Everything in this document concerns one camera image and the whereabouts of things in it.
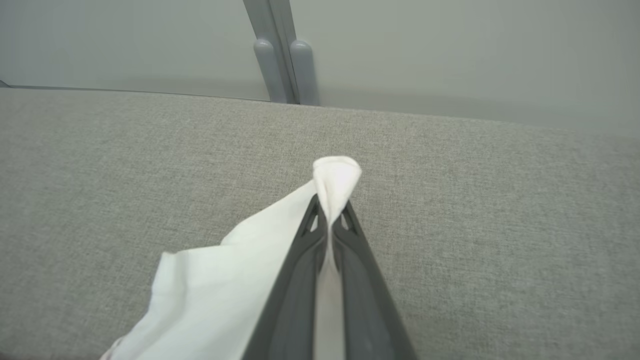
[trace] gray mat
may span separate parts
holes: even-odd
[[[98,358],[162,251],[360,162],[352,203],[424,359],[640,357],[640,141],[181,95],[0,89],[0,353]]]

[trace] white cloth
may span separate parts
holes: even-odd
[[[146,315],[102,358],[241,358],[311,197],[318,193],[332,224],[359,177],[351,158],[319,159],[312,181],[242,221],[220,245],[164,253]]]

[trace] gray textile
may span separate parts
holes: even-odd
[[[0,353],[98,358],[162,251],[346,154],[423,359],[640,358],[640,141],[479,120],[0,89]]]

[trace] white panel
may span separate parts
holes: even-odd
[[[326,106],[640,136],[640,1],[291,0]]]
[[[240,0],[0,0],[9,85],[269,100]]]

